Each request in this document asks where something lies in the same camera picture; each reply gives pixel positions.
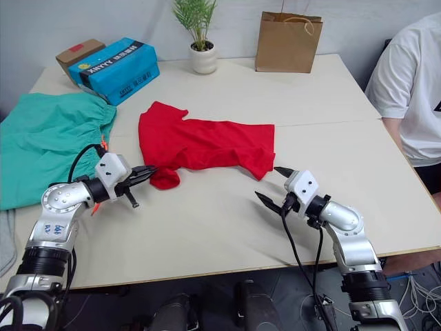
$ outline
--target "white t-shirt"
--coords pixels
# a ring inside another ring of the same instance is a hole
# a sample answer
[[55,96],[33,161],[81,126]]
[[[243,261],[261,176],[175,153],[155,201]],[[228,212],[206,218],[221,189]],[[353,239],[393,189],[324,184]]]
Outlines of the white t-shirt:
[[413,166],[441,163],[441,12],[392,39],[366,95],[382,117],[403,119],[402,146]]

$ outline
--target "blue box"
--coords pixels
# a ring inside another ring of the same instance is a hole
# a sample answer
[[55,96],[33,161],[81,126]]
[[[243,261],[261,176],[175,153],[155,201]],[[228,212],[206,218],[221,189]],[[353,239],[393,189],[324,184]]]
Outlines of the blue box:
[[117,106],[159,75],[153,46],[122,38],[69,67],[86,92]]

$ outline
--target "red label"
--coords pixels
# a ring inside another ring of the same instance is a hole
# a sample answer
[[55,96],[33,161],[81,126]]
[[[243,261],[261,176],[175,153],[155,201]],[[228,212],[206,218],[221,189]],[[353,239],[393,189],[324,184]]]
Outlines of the red label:
[[80,50],[83,47],[84,47],[84,45],[82,43],[79,43],[78,45],[75,45],[75,46],[72,46],[71,48],[69,48],[69,51],[76,52],[77,50]]

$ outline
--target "red t-shirt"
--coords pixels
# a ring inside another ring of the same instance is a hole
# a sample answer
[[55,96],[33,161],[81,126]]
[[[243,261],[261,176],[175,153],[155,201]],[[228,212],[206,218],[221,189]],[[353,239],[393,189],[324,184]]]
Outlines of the red t-shirt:
[[180,167],[201,170],[242,166],[257,180],[272,171],[274,125],[186,119],[187,110],[155,101],[139,118],[139,146],[144,163],[159,170],[150,183],[160,189],[180,183]]

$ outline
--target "potted plant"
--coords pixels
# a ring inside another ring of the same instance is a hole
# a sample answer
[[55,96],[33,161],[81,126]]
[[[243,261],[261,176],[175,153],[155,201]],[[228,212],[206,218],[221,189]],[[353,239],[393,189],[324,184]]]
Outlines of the potted plant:
[[191,34],[190,59],[193,70],[210,74],[217,69],[214,44],[207,40],[207,31],[212,20],[216,0],[175,0],[173,13]]

